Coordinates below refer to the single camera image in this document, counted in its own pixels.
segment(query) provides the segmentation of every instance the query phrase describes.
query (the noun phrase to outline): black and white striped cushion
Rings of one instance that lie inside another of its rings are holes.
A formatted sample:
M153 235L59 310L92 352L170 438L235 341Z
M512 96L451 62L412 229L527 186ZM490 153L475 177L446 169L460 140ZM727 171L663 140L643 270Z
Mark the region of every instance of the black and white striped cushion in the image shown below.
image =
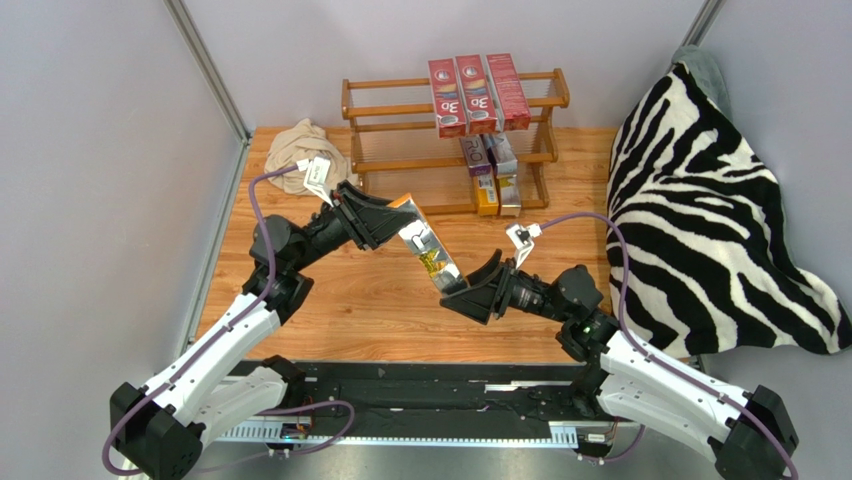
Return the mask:
M627 320L666 353L798 345L828 354L852 344L837 296L793 265L775 176L685 66L619 130L607 208L630 254ZM612 232L607 242L615 305L621 248Z

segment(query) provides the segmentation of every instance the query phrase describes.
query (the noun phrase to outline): zebra print pillow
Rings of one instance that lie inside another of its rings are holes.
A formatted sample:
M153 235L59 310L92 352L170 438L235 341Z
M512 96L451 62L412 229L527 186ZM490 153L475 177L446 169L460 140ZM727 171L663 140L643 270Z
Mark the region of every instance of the zebra print pillow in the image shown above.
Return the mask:
M775 177L684 65L615 137L607 208L630 254L626 320L666 353L852 344L837 296L787 252ZM623 265L611 231L607 256L615 304Z

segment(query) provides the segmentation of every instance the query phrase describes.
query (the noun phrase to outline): cable connector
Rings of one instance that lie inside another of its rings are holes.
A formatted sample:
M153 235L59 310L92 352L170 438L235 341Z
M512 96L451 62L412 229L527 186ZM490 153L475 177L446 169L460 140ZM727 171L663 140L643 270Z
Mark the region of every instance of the cable connector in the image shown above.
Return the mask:
M297 162L299 170L302 169L301 162L303 161L300 160ZM325 203L334 206L331 202L331 189L325 184L329 169L331 169L331 160L325 157L314 157L308 164L303 185L309 191L313 192L314 195L320 197Z
M506 235L509 240L515 245L515 269L521 268L521 264L532 252L535 247L533 238L541 235L541 227L537 223L533 223L528 227L524 227L519 223L513 223L506 227Z

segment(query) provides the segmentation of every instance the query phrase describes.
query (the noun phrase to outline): toothpaste box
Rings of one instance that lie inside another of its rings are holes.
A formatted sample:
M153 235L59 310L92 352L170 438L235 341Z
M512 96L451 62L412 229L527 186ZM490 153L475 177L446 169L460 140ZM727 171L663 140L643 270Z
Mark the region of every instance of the toothpaste box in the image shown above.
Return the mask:
M488 151L488 160L494 168L494 175L500 177L511 177L518 174L518 157L509 144L505 133L483 135L485 149Z
M497 186L491 174L473 177L473 191L476 199L476 213L482 216L500 213L500 201L497 199Z
M488 152L485 151L482 137L479 135L462 137L459 139L459 144L467 162L467 173L471 177L491 175L491 163L488 161Z
M530 127L530 109L512 56L498 53L485 56L488 82L498 104L498 128L526 130Z
M497 131L497 111L488 88L487 76L479 55L456 57L456 73L461 83L461 98L467 115L467 134Z
M518 187L518 176L497 179L500 194L500 215L517 217L521 214L521 190Z
M432 86L438 137L463 137L467 123L452 58L429 61L429 84Z

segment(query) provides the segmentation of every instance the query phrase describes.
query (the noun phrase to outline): wood surface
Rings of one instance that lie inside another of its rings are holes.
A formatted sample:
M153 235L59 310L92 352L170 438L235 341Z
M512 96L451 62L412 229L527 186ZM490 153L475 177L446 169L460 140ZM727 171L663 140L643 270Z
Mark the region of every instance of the wood surface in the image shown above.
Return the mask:
M256 220L248 200L248 183L263 172L266 152L282 130L259 128L255 133L198 336L224 314L252 271L247 252ZM349 129L328 129L328 134L348 156ZM550 207L523 212L517 221L526 225L578 211L606 213L606 181L614 135L615 129L556 129L559 161L543 167ZM531 177L522 176L525 198L529 190L534 190ZM399 196L410 190L415 200L431 196L453 203L453 197L468 201L469 180L463 168L450 168L430 169L427 173L374 173L370 174L369 185L376 195ZM446 181L460 187L453 192L430 190ZM298 224L307 223L320 207L316 197L290 196L269 182L258 185L257 196L264 214L276 213ZM429 220L465 274L482 266L496 248L502 249L504 256L513 253L504 229L516 221L514 218L454 214ZM536 239L536 248L523 270L549 282L564 269L585 264L606 297L604 308L609 310L605 235L603 223L592 219L555 226ZM249 358L278 354L293 360L572 361L554 339L560 327L556 322L509 311L504 318L482 326L441 308L438 291L399 238L375 252L360 251L349 243L303 273L316 282L311 294L296 315L262 341Z

